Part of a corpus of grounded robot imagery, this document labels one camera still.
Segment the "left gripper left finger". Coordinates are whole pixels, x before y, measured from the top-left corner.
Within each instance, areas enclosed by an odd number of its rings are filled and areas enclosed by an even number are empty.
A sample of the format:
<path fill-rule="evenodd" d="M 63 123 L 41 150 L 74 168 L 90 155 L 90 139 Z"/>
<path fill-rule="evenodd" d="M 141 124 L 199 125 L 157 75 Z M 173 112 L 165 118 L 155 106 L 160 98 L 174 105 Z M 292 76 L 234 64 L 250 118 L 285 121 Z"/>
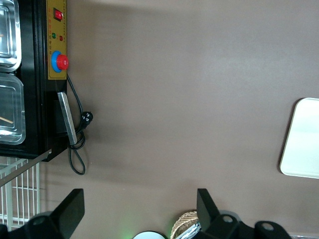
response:
<path fill-rule="evenodd" d="M 0 226 L 2 239 L 69 239 L 85 214 L 84 190 L 74 189 L 52 212 L 40 213 L 24 226 L 8 231 Z"/>

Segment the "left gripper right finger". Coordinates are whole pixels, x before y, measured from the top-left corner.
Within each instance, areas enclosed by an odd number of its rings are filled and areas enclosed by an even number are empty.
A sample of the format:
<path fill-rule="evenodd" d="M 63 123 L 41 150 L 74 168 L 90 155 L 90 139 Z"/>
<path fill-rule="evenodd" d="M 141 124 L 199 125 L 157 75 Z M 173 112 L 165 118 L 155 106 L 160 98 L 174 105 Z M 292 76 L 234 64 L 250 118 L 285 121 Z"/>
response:
<path fill-rule="evenodd" d="M 197 190 L 197 216 L 201 226 L 198 239 L 290 239 L 279 224 L 258 221 L 253 227 L 246 225 L 232 211 L 219 210 L 207 189 Z"/>

